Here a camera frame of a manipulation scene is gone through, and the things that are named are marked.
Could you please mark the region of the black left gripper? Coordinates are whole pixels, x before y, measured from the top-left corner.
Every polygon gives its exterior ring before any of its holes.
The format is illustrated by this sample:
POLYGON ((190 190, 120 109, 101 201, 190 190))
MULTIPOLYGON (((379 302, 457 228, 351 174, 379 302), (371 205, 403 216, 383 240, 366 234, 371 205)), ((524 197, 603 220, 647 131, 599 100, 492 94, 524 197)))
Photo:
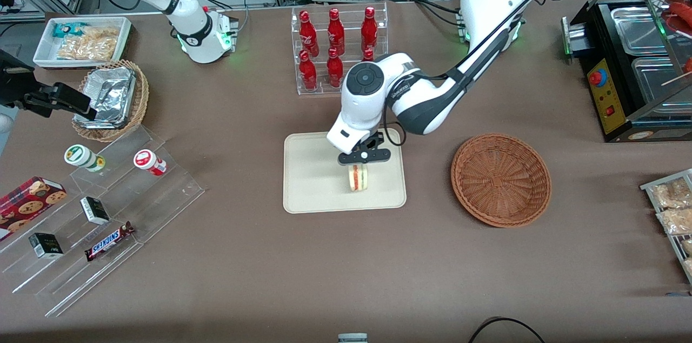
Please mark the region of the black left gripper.
POLYGON ((338 163, 342 166, 351 166, 389 161, 391 151, 388 148, 380 148, 382 143, 384 143, 384 134, 373 134, 365 141, 356 144, 350 154, 339 154, 338 163))

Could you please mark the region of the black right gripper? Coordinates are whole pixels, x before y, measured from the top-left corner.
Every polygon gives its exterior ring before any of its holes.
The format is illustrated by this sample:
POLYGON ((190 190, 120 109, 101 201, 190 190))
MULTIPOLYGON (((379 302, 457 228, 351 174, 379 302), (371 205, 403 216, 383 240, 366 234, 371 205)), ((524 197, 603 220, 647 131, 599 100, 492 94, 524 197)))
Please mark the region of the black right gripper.
POLYGON ((91 99, 82 92, 61 82, 51 88, 51 97, 25 96, 38 90, 34 68, 1 50, 1 105, 14 107, 24 99, 24 109, 44 118, 54 110, 67 111, 93 121, 97 111, 90 107, 91 99))

